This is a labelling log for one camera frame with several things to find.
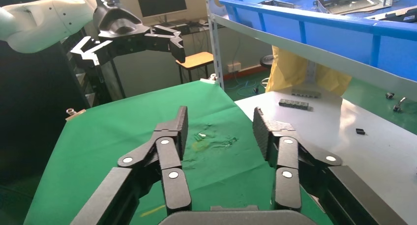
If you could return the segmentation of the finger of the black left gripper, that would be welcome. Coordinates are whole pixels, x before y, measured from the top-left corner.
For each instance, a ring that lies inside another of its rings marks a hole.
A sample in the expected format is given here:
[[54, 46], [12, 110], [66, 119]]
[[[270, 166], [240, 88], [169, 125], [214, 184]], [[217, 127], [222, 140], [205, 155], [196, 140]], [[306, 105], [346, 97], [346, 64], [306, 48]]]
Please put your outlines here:
[[145, 34], [146, 49], [167, 52], [179, 62], [185, 62], [185, 49], [181, 32], [163, 26], [154, 26], [150, 33]]
[[101, 42], [91, 36], [85, 36], [70, 50], [70, 53], [78, 68], [94, 68], [111, 59], [109, 55], [111, 44], [111, 40]]

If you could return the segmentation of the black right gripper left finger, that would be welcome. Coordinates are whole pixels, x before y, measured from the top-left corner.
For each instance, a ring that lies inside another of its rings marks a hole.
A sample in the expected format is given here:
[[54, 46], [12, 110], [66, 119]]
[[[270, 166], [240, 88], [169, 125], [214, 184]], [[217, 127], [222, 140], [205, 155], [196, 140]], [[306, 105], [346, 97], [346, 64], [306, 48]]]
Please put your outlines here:
[[188, 109], [157, 124], [150, 139], [121, 156], [82, 209], [73, 225], [128, 225], [153, 184], [162, 184], [167, 214], [190, 211], [192, 200], [182, 169], [188, 134]]

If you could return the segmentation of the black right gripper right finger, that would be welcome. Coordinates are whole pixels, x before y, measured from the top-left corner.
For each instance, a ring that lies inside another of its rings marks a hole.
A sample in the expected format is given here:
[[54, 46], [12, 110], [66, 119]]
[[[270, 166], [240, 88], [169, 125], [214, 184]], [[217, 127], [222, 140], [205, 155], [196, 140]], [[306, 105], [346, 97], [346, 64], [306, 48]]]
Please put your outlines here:
[[275, 169], [271, 205], [300, 211], [301, 191], [316, 197], [335, 225], [403, 225], [405, 221], [342, 159], [306, 140], [286, 122], [253, 112], [253, 134]]

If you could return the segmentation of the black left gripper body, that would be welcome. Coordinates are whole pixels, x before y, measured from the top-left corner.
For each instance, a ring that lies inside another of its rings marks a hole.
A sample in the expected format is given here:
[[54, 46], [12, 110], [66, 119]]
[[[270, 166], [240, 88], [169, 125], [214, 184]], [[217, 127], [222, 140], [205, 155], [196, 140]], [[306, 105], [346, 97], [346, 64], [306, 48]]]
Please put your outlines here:
[[101, 42], [109, 41], [110, 56], [122, 56], [146, 50], [145, 35], [150, 28], [127, 9], [118, 4], [99, 5], [93, 14], [93, 23]]

